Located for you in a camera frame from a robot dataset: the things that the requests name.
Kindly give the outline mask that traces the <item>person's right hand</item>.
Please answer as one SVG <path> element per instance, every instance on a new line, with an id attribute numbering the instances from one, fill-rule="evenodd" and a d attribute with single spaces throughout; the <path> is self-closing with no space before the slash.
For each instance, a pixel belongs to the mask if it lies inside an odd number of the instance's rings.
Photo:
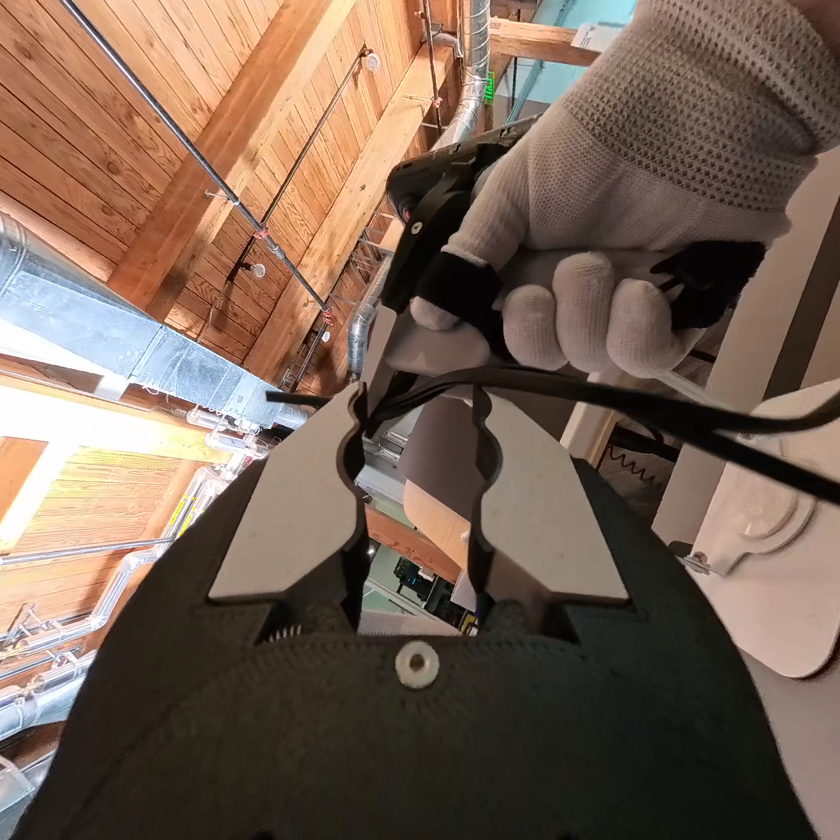
<path id="1" fill-rule="evenodd" d="M 838 146 L 838 2 L 638 2 L 504 154 L 418 282 L 520 364 L 672 371 L 790 227 Z"/>

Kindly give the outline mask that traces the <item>silver spiral ventilation duct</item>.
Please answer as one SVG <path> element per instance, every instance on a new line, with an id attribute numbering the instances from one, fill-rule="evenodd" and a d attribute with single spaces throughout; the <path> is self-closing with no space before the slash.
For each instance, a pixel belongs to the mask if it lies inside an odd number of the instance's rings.
<path id="1" fill-rule="evenodd" d="M 444 145 L 467 141 L 484 110 L 490 72 L 490 5 L 491 1 L 459 2 L 463 81 L 454 116 L 442 137 Z"/>

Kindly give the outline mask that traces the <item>silver insulated pipes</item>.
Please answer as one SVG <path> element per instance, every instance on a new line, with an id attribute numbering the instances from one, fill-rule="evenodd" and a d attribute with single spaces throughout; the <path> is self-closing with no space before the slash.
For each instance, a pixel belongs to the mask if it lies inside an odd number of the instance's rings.
<path id="1" fill-rule="evenodd" d="M 245 467 L 259 435 L 194 448 L 79 446 L 36 481 L 2 550 L 2 742 L 66 719 L 98 647 L 143 578 Z"/>

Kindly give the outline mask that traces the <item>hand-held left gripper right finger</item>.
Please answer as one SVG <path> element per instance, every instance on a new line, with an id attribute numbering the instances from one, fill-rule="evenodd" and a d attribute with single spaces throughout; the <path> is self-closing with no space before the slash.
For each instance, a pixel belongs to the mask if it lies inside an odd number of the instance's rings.
<path id="1" fill-rule="evenodd" d="M 476 594 L 518 602 L 526 614 L 565 603 L 629 603 L 567 449 L 503 396 L 475 386 L 472 408 L 485 481 L 469 534 Z"/>

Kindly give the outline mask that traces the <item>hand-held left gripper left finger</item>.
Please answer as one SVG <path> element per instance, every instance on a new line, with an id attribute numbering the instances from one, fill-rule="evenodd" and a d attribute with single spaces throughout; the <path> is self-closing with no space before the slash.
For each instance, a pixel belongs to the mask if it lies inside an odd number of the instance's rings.
<path id="1" fill-rule="evenodd" d="M 267 458 L 208 598 L 281 603 L 301 613 L 315 602 L 361 619 L 368 576 L 364 501 L 367 391 L 347 385 Z"/>

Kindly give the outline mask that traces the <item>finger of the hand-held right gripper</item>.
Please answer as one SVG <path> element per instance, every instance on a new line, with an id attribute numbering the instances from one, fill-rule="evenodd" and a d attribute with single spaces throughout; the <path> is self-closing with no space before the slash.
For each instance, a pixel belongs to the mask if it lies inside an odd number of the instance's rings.
<path id="1" fill-rule="evenodd" d="M 366 389 L 367 420 L 364 435 L 372 437 L 381 423 L 380 411 L 389 400 L 396 374 L 396 348 L 401 338 L 403 316 L 391 308 L 380 308 L 370 330 L 369 346 L 364 357 L 362 382 Z"/>
<path id="2" fill-rule="evenodd" d="M 480 367 L 490 357 L 487 340 L 472 325 L 460 322 L 434 331 L 417 324 L 409 313 L 396 321 L 384 351 L 384 362 L 394 371 L 425 376 Z"/>

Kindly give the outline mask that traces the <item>rectangular metal duct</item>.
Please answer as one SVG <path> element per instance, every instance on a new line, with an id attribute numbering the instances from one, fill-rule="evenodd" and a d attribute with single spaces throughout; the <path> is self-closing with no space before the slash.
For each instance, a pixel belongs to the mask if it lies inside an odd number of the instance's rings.
<path id="1" fill-rule="evenodd" d="M 258 427 L 296 429 L 301 406 L 268 402 L 270 385 L 154 320 L 1 215 L 2 353 L 100 378 L 97 394 L 129 385 Z"/>

